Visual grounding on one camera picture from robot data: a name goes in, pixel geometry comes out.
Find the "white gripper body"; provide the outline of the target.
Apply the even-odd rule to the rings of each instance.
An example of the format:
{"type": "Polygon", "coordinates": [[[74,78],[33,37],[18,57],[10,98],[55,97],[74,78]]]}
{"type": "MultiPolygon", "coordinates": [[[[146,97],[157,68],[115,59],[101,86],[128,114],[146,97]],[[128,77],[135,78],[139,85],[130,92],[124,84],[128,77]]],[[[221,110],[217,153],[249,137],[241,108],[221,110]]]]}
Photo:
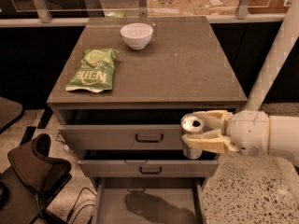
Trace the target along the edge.
{"type": "Polygon", "coordinates": [[[227,123],[226,135],[243,156],[258,157],[267,154],[269,117],[263,111],[243,110],[227,123]]]}

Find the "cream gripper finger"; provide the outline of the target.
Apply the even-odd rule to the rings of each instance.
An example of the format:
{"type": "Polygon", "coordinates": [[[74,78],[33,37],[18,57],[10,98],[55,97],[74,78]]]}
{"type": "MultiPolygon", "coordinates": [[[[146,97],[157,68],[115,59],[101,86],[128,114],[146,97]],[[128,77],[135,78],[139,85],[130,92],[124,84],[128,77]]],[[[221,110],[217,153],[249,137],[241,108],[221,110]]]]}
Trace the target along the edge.
{"type": "Polygon", "coordinates": [[[212,130],[224,130],[227,126],[228,120],[233,116],[233,113],[227,110],[209,110],[197,111],[195,112],[195,115],[201,117],[208,128],[212,130]]]}
{"type": "Polygon", "coordinates": [[[220,129],[205,133],[187,133],[182,135],[182,141],[190,148],[202,149],[212,153],[237,152],[238,147],[231,138],[221,134],[220,129]]]}

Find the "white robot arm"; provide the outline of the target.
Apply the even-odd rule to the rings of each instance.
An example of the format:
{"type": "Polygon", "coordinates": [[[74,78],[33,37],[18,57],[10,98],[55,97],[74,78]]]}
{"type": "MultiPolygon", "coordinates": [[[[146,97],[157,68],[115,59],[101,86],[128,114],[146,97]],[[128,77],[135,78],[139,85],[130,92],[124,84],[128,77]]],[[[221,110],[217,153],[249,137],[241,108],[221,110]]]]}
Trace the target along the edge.
{"type": "Polygon", "coordinates": [[[297,74],[283,74],[283,65],[298,37],[299,0],[292,0],[243,109],[235,114],[224,110],[191,113],[207,131],[183,134],[183,148],[213,153],[231,151],[244,156],[272,155],[299,168],[299,117],[268,115],[260,109],[274,89],[293,91],[298,87],[297,74]]]}

